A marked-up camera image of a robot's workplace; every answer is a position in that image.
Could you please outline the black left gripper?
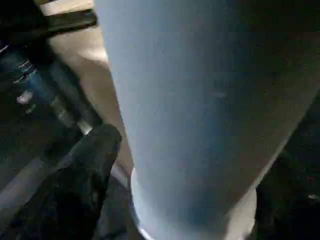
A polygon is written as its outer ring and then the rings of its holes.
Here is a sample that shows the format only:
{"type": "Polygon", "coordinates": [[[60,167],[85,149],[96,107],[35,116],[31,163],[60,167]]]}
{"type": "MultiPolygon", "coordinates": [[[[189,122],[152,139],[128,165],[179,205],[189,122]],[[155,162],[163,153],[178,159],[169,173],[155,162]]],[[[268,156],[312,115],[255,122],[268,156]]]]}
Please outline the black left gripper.
{"type": "Polygon", "coordinates": [[[65,127],[78,128],[86,135],[101,124],[101,118],[82,92],[77,76],[56,61],[48,39],[96,27],[98,18],[92,8],[45,15],[40,8],[43,4],[45,0],[0,2],[0,64],[6,65],[9,56],[14,62],[23,60],[13,83],[21,91],[16,100],[27,113],[48,107],[65,127]]]}

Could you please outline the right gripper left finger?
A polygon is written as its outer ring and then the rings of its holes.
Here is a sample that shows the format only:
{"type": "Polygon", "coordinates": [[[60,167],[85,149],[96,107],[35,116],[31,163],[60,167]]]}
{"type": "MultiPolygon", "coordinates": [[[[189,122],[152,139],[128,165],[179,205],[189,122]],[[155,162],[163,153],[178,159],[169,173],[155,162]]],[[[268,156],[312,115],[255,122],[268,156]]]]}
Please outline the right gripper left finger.
{"type": "Polygon", "coordinates": [[[122,136],[95,127],[44,179],[13,219],[15,240],[90,240],[98,224],[122,136]]]}

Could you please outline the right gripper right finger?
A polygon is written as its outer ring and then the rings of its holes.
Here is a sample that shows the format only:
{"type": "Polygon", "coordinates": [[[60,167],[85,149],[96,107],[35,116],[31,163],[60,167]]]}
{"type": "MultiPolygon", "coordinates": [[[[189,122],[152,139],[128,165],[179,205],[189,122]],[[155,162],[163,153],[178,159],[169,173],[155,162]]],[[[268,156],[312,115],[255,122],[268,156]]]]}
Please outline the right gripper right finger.
{"type": "Polygon", "coordinates": [[[320,187],[316,177],[286,152],[277,157],[256,191],[257,240],[320,238],[320,187]]]}

